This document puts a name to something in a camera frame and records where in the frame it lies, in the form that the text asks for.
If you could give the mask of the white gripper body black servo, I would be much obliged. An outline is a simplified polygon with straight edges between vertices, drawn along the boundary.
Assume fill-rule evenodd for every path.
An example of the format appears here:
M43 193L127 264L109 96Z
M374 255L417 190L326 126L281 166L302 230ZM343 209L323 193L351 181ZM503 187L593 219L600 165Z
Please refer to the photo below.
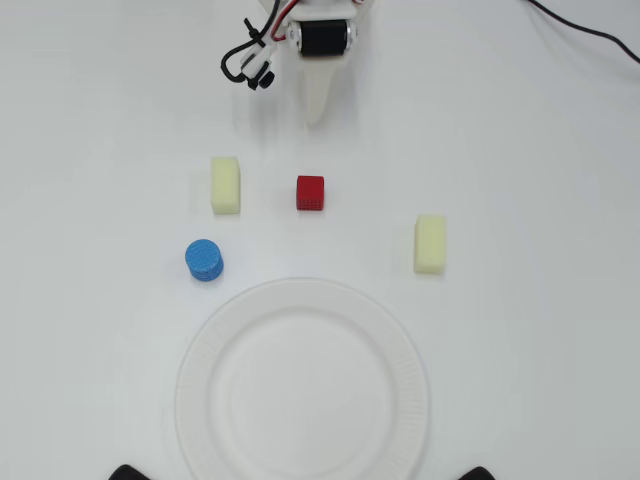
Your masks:
M261 1L269 13L260 57L269 59L288 43L302 58L341 57L353 46L358 23L372 1Z

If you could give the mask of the white tapered gripper finger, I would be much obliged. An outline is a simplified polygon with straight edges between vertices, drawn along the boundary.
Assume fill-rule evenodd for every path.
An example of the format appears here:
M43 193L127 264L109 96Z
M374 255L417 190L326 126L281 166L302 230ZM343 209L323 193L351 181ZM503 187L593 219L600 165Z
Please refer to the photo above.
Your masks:
M342 57L302 61L302 98L308 125L315 125L322 119L334 76L346 64L347 60Z

